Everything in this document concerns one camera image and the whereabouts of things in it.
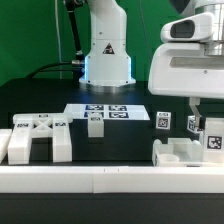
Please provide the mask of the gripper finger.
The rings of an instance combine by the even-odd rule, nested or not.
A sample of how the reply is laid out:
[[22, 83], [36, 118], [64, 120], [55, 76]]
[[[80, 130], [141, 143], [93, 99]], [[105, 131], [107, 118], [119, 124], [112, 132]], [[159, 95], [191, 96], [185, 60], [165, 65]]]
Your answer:
[[199, 129], [199, 131], [202, 131], [204, 129], [204, 118], [202, 117], [202, 115], [198, 110], [199, 105], [200, 105], [200, 99], [198, 97], [189, 98], [189, 107], [193, 113], [192, 116], [195, 117], [195, 125]]

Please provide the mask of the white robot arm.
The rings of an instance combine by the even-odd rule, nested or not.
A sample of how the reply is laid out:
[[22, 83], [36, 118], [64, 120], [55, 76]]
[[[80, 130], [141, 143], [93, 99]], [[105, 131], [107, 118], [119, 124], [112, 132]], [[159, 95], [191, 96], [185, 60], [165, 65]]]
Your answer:
[[[80, 84], [97, 91], [133, 85], [126, 53], [126, 13], [115, 0], [87, 0], [91, 50]], [[224, 0], [169, 0], [181, 19], [165, 24], [155, 51], [148, 89], [184, 96], [198, 115], [202, 98], [224, 99]]]

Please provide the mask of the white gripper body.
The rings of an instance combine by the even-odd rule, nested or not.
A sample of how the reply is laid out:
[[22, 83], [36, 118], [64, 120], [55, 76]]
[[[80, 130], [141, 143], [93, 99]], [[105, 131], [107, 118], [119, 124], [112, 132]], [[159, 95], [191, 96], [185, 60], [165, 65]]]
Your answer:
[[154, 95], [224, 99], [224, 56], [199, 43], [166, 43], [154, 53], [148, 81]]

